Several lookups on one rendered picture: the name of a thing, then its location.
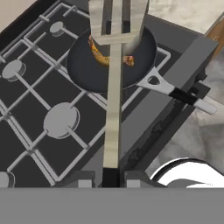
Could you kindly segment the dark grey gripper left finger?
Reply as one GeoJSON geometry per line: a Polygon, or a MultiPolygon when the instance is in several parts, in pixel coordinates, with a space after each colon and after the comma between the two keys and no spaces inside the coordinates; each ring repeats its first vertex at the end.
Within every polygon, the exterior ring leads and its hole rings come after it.
{"type": "Polygon", "coordinates": [[[102,171],[73,171],[54,188],[96,188],[102,182],[102,171]]]}

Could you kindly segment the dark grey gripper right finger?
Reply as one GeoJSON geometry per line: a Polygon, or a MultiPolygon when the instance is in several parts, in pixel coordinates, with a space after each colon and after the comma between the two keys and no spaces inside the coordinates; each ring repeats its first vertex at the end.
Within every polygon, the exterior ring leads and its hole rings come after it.
{"type": "Polygon", "coordinates": [[[144,171],[125,171],[121,179],[123,188],[165,188],[165,185],[153,181],[144,171]]]}

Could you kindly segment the metal slotted spatula black handle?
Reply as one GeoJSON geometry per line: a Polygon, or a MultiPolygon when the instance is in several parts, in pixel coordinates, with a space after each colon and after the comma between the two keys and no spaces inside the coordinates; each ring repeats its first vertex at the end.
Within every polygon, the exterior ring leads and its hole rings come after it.
{"type": "Polygon", "coordinates": [[[108,103],[103,148],[102,187],[120,186],[119,150],[123,93],[123,55],[131,53],[141,41],[143,21],[149,0],[130,0],[130,32],[123,30],[123,0],[112,0],[111,33],[102,34],[105,0],[89,0],[91,36],[100,46],[110,46],[108,103]]]}

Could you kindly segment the white plate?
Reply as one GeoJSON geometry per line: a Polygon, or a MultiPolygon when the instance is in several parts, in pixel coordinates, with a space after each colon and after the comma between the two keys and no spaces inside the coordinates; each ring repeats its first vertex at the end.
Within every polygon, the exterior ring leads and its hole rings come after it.
{"type": "Polygon", "coordinates": [[[206,161],[189,157],[161,165],[150,179],[170,188],[224,188],[224,173],[206,161]]]}

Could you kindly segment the browned chicken piece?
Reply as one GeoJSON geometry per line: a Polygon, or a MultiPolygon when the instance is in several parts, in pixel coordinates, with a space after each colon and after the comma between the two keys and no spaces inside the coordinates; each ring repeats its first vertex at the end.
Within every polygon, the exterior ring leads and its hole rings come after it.
{"type": "MultiPolygon", "coordinates": [[[[109,56],[103,56],[102,53],[97,49],[95,46],[95,42],[91,35],[88,36],[88,44],[91,48],[92,54],[94,55],[94,58],[102,65],[108,66],[110,57],[109,56]]],[[[123,56],[122,62],[129,67],[133,67],[135,65],[135,59],[133,56],[123,56]]]]}

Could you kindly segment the black gas hob grey grates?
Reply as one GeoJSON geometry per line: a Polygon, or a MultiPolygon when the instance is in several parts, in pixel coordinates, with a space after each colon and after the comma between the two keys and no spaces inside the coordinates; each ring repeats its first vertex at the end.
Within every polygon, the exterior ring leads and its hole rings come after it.
{"type": "MultiPolygon", "coordinates": [[[[75,171],[100,171],[107,96],[67,73],[76,36],[89,28],[88,0],[38,0],[0,34],[0,187],[53,187],[75,171]],[[62,22],[64,31],[50,33],[62,22]],[[67,115],[74,136],[59,122],[67,115]]],[[[205,67],[217,43],[148,16],[158,43],[156,69],[204,98],[205,67]]],[[[132,86],[122,92],[121,171],[143,172],[193,112],[179,100],[132,86]]]]}

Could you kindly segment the wooden cupboard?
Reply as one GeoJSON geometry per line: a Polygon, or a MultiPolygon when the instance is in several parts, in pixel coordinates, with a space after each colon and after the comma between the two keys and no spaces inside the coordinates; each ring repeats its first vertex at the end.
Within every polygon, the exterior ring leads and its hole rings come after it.
{"type": "Polygon", "coordinates": [[[214,58],[224,47],[224,15],[212,26],[206,37],[218,43],[213,53],[214,58]]]}

